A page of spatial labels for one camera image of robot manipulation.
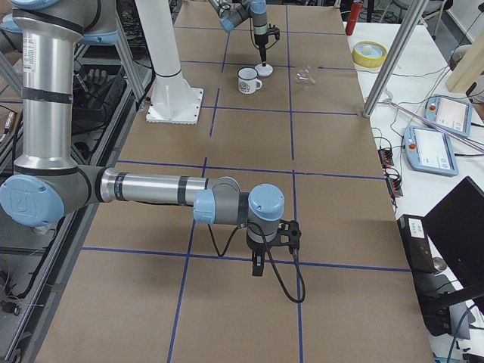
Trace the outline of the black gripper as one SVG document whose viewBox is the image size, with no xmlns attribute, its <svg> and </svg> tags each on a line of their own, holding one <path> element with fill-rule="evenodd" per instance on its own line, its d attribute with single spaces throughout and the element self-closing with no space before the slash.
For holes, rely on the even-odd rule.
<svg viewBox="0 0 484 363">
<path fill-rule="evenodd" d="M 252 251 L 252 276 L 262 277 L 267 248 L 264 243 L 258 243 L 253 240 L 248 240 L 247 246 Z"/>
<path fill-rule="evenodd" d="M 266 45 L 268 44 L 268 34 L 255 34 L 254 35 L 254 42 L 256 47 L 259 49 L 259 54 L 261 57 L 261 65 L 263 67 L 266 66 L 267 56 L 266 56 Z"/>
</svg>

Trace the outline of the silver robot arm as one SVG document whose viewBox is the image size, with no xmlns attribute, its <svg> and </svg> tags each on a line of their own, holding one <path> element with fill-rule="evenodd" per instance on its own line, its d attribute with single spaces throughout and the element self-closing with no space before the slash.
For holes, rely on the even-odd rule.
<svg viewBox="0 0 484 363">
<path fill-rule="evenodd" d="M 75 47 L 115 43 L 116 18 L 113 1 L 13 2 L 23 36 L 23 151 L 1 186 L 2 209 L 40 228 L 113 200 L 189 206 L 199 223 L 245 228 L 253 274 L 260 276 L 281 242 L 284 195 L 274 185 L 244 193 L 230 177 L 133 174 L 80 166 L 71 157 Z"/>
<path fill-rule="evenodd" d="M 266 67 L 266 47 L 269 37 L 266 1 L 241 1 L 235 7 L 225 1 L 209 0 L 209 3 L 218 14 L 220 24 L 227 33 L 233 31 L 246 20 L 252 21 L 251 27 L 254 35 L 254 42 L 260 53 L 261 65 Z"/>
</svg>

